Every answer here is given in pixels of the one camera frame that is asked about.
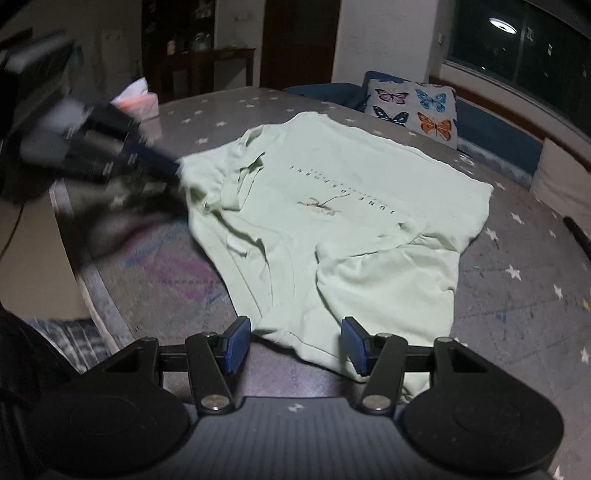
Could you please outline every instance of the blue butterfly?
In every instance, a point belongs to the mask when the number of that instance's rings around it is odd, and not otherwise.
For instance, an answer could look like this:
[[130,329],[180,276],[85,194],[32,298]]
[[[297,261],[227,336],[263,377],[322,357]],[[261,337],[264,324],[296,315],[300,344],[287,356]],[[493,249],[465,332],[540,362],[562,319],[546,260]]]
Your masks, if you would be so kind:
[[408,120],[408,112],[400,112],[394,118],[390,117],[384,110],[378,106],[374,107],[374,112],[378,116],[379,119],[387,120],[388,122],[392,122],[393,124],[400,125],[404,127],[405,123]]
[[417,92],[417,97],[421,100],[421,106],[429,110],[431,105],[435,107],[439,113],[443,113],[445,111],[445,103],[447,100],[447,95],[445,93],[438,93],[435,98],[432,98],[427,93],[423,92],[420,89],[415,89]]

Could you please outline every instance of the blue gripper pad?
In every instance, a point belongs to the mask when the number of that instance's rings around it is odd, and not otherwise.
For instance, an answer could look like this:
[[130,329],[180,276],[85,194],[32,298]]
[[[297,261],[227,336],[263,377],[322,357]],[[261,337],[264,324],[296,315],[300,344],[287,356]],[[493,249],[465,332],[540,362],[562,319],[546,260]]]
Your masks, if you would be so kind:
[[353,362],[355,371],[359,375],[369,375],[367,355],[365,352],[365,345],[363,339],[353,328],[349,321],[349,317],[345,317],[340,324],[340,341],[343,350]]
[[228,350],[223,357],[224,374],[226,375],[238,371],[251,343],[251,320],[248,317],[241,317],[241,319],[242,323],[228,338]]

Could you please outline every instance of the bed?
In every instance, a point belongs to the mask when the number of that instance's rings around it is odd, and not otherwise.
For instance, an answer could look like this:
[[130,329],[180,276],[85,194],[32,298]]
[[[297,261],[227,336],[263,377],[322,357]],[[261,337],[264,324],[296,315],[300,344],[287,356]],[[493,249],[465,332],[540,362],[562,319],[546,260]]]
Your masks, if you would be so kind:
[[[451,148],[330,102],[246,87],[160,106],[145,127],[156,146],[177,156],[217,147],[246,129],[281,123],[302,111],[417,147],[474,179],[493,185],[490,216],[460,260],[452,337],[551,399],[566,434],[551,473],[587,478],[591,459],[591,264],[562,218],[528,191]],[[235,318],[225,286],[189,234],[182,195],[122,197],[112,185],[54,187],[60,226],[93,318],[112,348],[153,336],[181,343],[222,331]],[[167,387],[188,398],[186,376]],[[299,361],[255,339],[236,396],[345,395],[361,386]]]

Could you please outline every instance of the black cable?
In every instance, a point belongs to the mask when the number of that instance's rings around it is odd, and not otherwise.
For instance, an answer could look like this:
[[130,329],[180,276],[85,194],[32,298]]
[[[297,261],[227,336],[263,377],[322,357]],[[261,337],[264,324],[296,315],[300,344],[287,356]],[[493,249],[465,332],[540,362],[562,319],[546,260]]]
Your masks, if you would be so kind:
[[2,252],[0,252],[0,262],[4,258],[4,255],[6,254],[8,247],[10,247],[10,243],[12,242],[12,239],[14,238],[14,234],[17,232],[18,225],[21,223],[22,211],[24,209],[25,209],[25,204],[23,203],[21,205],[21,209],[18,211],[17,221],[14,222],[14,227],[12,227],[12,232],[10,233],[10,236],[8,237],[6,245],[4,245],[4,248],[2,248]]

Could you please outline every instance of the butterfly pillow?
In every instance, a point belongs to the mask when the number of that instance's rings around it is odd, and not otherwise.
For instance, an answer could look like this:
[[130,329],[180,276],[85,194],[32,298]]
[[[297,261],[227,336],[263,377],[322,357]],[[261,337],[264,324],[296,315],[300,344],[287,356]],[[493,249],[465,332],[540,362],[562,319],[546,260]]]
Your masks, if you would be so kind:
[[457,148],[456,99],[452,88],[370,80],[368,94],[365,113]]
[[407,127],[433,140],[457,148],[456,95],[450,87],[416,83],[408,103],[416,108]]
[[406,126],[413,111],[409,109],[408,100],[415,95],[414,85],[415,83],[406,81],[370,80],[365,113],[401,127]]

